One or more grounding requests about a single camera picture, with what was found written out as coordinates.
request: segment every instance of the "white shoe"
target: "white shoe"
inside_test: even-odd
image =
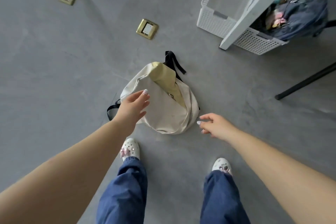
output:
[[[124,142],[120,150],[120,157],[125,161],[128,157],[137,157],[140,159],[140,148],[139,144],[133,139],[128,138]]]
[[[231,165],[225,158],[219,158],[213,164],[212,171],[219,170],[232,175]]]

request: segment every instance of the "denim pants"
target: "denim pants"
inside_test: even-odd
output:
[[[100,198],[97,224],[143,224],[147,174],[136,157],[128,157]],[[204,182],[201,224],[250,224],[231,175],[212,171]]]

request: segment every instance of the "person's left hand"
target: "person's left hand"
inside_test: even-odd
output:
[[[136,123],[146,114],[142,112],[149,105],[150,95],[147,90],[141,90],[129,95],[120,105],[116,116],[112,121],[117,122],[121,129],[131,135]]]

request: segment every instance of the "forearm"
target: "forearm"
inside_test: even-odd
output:
[[[125,133],[111,121],[0,194],[0,223],[76,223]]]
[[[297,223],[335,223],[336,182],[244,132],[228,142]]]

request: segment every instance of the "basket handle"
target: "basket handle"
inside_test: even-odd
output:
[[[255,35],[258,36],[258,37],[260,37],[260,38],[262,38],[262,39],[265,39],[265,40],[267,40],[267,41],[270,41],[270,40],[273,39],[272,36],[270,36],[270,35],[266,35],[266,34],[264,34],[264,33],[262,33],[262,32],[258,32],[258,33],[255,34]]]
[[[217,17],[225,19],[225,20],[228,19],[228,17],[226,15],[221,14],[220,12],[217,12],[217,11],[213,11],[213,16],[217,16]]]

